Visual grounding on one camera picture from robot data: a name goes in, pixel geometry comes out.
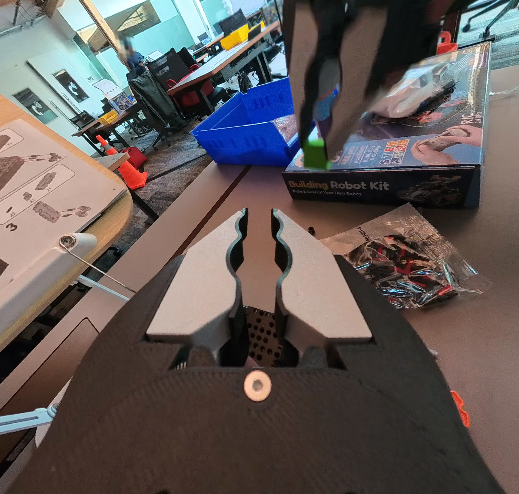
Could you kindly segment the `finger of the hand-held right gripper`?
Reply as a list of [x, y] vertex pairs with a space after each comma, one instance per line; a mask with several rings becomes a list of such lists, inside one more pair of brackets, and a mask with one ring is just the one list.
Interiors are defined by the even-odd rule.
[[307, 2], [284, 1], [284, 37], [288, 75], [293, 98], [294, 113], [301, 146], [323, 146], [315, 127], [313, 112], [307, 127], [301, 119], [308, 98], [306, 80], [308, 70], [317, 53], [319, 22], [315, 11]]
[[368, 90], [368, 83], [386, 22], [386, 8], [361, 8], [344, 32], [340, 93], [332, 106], [331, 127], [325, 136], [329, 162], [342, 150], [362, 114], [379, 94], [377, 90]]

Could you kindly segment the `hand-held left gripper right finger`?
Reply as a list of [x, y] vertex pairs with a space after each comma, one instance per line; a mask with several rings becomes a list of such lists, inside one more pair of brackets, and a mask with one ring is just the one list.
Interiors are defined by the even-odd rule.
[[311, 347], [370, 342], [373, 334], [334, 254], [278, 208], [271, 210], [279, 366], [294, 366]]

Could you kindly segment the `green foam cube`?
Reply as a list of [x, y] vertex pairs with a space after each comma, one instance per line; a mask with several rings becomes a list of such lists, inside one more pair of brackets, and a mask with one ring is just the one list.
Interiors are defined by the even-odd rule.
[[303, 144], [302, 152], [302, 162], [305, 169], [319, 171], [328, 169], [328, 156], [324, 139], [307, 139]]

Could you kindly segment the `grey desk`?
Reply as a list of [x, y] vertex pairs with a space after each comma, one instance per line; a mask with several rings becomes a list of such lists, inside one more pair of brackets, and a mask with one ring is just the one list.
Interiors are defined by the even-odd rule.
[[[471, 436], [507, 493], [518, 493], [518, 91], [490, 96], [486, 156], [477, 210], [424, 209], [423, 215], [492, 282], [431, 309], [406, 312], [450, 387], [470, 413]], [[280, 275], [270, 211], [280, 208], [326, 238], [357, 227], [389, 206], [292, 200], [277, 167], [211, 163], [112, 268], [139, 290], [165, 264], [241, 208], [249, 209], [244, 263], [246, 305], [274, 309]], [[122, 306], [92, 290], [1, 383], [1, 414], [49, 404], [98, 333]]]

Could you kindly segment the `clear bag of white parts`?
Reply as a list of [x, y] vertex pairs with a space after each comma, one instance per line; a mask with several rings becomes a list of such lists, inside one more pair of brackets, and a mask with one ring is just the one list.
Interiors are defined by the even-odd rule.
[[367, 113], [387, 119], [402, 119], [443, 96], [458, 80], [454, 63], [427, 62], [410, 67], [402, 79], [372, 104]]

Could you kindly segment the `bubble wrap packet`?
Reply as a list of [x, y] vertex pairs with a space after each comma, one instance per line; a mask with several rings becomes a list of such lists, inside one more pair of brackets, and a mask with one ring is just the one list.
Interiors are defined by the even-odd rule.
[[287, 144], [289, 144], [298, 133], [295, 114], [281, 116], [273, 119], [271, 122]]

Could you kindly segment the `long office table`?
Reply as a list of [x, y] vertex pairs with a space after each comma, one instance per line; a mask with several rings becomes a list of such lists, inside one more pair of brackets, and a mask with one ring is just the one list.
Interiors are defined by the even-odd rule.
[[224, 80], [229, 80], [243, 70], [246, 65], [255, 62], [259, 69], [258, 80], [260, 84], [271, 82], [272, 74], [264, 51], [269, 46], [268, 41], [271, 40], [271, 33], [280, 30], [280, 23], [276, 21], [263, 27], [251, 40], [247, 40], [230, 50], [221, 51], [179, 83], [173, 85], [167, 91], [168, 96], [179, 103], [181, 93], [194, 91], [199, 98], [203, 115], [211, 115], [215, 110], [214, 106], [202, 90], [206, 80], [218, 75], [221, 75]]

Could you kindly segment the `clear bag black red parts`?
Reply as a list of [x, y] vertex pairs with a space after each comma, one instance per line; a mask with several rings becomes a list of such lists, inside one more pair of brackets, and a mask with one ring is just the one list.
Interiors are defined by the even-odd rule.
[[398, 309], [431, 307], [492, 286], [409, 203], [321, 243]]

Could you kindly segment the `blue storage bin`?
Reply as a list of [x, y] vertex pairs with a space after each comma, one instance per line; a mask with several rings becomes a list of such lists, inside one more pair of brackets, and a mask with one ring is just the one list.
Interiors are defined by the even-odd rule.
[[238, 92], [191, 134], [217, 164], [287, 167], [300, 151], [298, 137], [287, 144], [271, 121], [293, 113], [286, 77]]

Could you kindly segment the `blue robot kit box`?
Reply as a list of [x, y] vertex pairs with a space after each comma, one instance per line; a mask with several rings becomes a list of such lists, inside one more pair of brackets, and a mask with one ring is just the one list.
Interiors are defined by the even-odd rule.
[[430, 57], [454, 63], [455, 86], [402, 119], [364, 113], [327, 170], [305, 169], [302, 150], [282, 173], [293, 199], [433, 208], [480, 201], [490, 94], [491, 42]]

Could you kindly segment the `orange traffic cone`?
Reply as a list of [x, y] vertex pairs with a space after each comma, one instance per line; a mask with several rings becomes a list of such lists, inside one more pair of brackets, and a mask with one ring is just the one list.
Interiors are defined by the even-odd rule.
[[[121, 155], [101, 135], [97, 135], [96, 139], [107, 155]], [[134, 191], [145, 187], [148, 173], [139, 172], [128, 160], [120, 165], [118, 171], [129, 189]]]

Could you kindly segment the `wooden side table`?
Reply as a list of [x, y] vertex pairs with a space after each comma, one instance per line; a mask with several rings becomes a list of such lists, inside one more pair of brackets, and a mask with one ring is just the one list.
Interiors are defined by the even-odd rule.
[[[101, 164], [103, 167], [112, 172], [119, 171], [120, 166], [124, 166], [128, 160], [129, 155], [127, 153], [117, 152], [111, 155], [101, 156], [96, 159], [96, 161], [99, 164]], [[159, 214], [157, 214], [151, 208], [151, 206], [149, 206], [143, 199], [139, 197], [139, 195], [135, 193], [135, 190], [140, 189], [146, 185], [147, 173], [140, 173], [132, 165], [130, 165], [130, 167], [132, 168], [134, 173], [137, 172], [140, 176], [142, 176], [138, 179], [140, 182], [142, 181], [142, 183], [140, 183], [138, 186], [131, 187], [127, 184], [133, 205], [136, 206], [141, 212], [143, 212], [146, 215], [147, 218], [145, 220], [145, 224], [152, 225], [156, 220], [159, 219]]]

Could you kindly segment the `orange gear wheel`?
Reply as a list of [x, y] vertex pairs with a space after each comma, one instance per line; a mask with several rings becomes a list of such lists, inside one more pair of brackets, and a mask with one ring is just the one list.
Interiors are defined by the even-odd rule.
[[469, 413], [465, 410], [465, 403], [461, 396], [454, 390], [450, 391], [452, 399], [454, 400], [456, 407], [458, 409], [458, 414], [460, 416], [460, 419], [462, 420], [463, 425], [470, 429], [471, 427], [471, 420]]

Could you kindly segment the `colourful product box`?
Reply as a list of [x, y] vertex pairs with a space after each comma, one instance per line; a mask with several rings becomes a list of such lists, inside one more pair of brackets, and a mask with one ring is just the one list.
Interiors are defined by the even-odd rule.
[[137, 105], [137, 101], [133, 96], [126, 94], [124, 91], [120, 92], [117, 95], [113, 95], [111, 97], [107, 96], [107, 101], [111, 105], [111, 107], [121, 115]]

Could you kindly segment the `instruction booklet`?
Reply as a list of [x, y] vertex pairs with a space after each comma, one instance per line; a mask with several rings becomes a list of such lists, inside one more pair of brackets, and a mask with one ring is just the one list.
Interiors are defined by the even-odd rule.
[[1, 289], [126, 192], [23, 120], [1, 128]]

